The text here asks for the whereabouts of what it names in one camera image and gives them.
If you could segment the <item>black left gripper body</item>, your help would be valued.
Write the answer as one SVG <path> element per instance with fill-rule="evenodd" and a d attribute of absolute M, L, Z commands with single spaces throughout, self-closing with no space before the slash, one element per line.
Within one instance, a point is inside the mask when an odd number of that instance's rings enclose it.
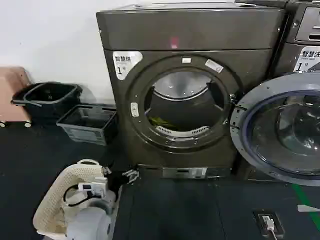
<path fill-rule="evenodd" d="M 127 183 L 127 176 L 121 171 L 114 171 L 107 175 L 108 189 L 116 195 L 119 193 L 120 187 Z"/>

